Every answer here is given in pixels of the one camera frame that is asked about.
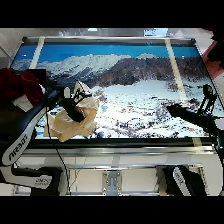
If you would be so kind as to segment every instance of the sky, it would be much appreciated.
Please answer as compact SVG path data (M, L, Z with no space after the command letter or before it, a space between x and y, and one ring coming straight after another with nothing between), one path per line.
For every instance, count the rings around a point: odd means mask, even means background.
M16 60L33 59L36 46L22 46ZM177 58L200 57L195 47L173 47ZM93 55L130 55L133 58L144 54L153 54L156 57L168 58L165 46L124 46L124 45L44 45L38 62L58 62L71 56Z

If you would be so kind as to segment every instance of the metal bracket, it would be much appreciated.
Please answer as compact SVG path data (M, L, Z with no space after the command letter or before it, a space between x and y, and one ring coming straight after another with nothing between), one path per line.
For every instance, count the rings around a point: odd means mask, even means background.
M105 196L121 196L122 179L120 171L103 172L102 193Z

